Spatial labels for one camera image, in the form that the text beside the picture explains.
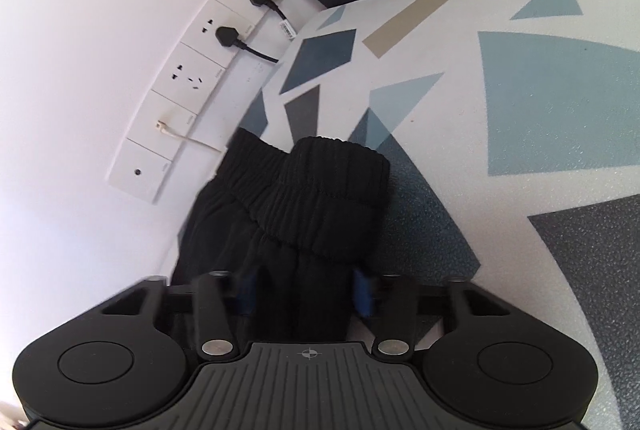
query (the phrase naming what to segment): round joint cover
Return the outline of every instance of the round joint cover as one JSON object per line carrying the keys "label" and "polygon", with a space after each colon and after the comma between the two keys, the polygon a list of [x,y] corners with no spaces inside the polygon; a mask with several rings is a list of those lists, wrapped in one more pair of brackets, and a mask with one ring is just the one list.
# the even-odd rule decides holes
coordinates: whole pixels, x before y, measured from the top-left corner
{"label": "round joint cover", "polygon": [[226,340],[209,340],[202,344],[202,352],[209,356],[224,356],[234,350],[234,344]]}
{"label": "round joint cover", "polygon": [[378,344],[378,350],[388,356],[401,356],[409,350],[409,344],[402,340],[383,340]]}
{"label": "round joint cover", "polygon": [[478,354],[478,365],[490,378],[516,385],[543,380],[554,366],[544,350],[517,342],[486,347]]}
{"label": "round joint cover", "polygon": [[69,380],[84,384],[107,383],[126,374],[133,365],[127,347],[112,342],[87,342],[71,347],[58,362]]}

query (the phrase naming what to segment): silver screw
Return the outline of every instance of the silver screw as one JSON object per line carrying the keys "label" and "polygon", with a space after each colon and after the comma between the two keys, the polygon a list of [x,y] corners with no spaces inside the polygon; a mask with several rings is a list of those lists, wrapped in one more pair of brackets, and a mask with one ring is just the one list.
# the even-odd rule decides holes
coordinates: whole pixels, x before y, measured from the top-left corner
{"label": "silver screw", "polygon": [[382,340],[378,344],[378,350],[388,356],[400,356],[409,350],[409,344],[402,340]]}
{"label": "silver screw", "polygon": [[226,340],[209,340],[202,344],[202,352],[209,356],[224,356],[234,350],[234,344]]}

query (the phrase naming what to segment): folded fabric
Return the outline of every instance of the folded fabric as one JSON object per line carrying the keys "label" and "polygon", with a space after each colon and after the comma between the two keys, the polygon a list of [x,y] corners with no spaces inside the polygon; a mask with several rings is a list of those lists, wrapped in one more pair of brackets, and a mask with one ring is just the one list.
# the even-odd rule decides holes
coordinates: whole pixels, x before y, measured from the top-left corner
{"label": "folded fabric", "polygon": [[201,190],[172,283],[226,270],[255,274],[255,337],[343,340],[352,270],[373,249],[388,161],[360,145],[307,137],[290,154],[238,129]]}

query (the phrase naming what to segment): white label tag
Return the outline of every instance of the white label tag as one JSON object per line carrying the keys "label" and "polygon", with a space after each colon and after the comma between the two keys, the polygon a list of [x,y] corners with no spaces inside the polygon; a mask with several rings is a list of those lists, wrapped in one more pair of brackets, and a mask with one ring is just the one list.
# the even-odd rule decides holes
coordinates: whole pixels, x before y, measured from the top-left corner
{"label": "white label tag", "polygon": [[293,29],[293,26],[287,19],[280,21],[280,27],[284,34],[287,35],[287,38],[289,38],[289,40],[293,40],[298,35],[296,33],[296,30]]}

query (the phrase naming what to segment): table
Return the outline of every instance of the table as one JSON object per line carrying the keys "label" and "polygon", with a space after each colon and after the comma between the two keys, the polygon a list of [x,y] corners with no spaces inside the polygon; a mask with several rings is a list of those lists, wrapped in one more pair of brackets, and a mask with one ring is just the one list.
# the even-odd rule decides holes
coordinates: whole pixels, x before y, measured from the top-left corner
{"label": "table", "polygon": [[578,340],[600,372],[584,423],[637,429],[639,25],[640,0],[350,3],[300,31],[241,126],[384,154],[378,269],[474,277]]}

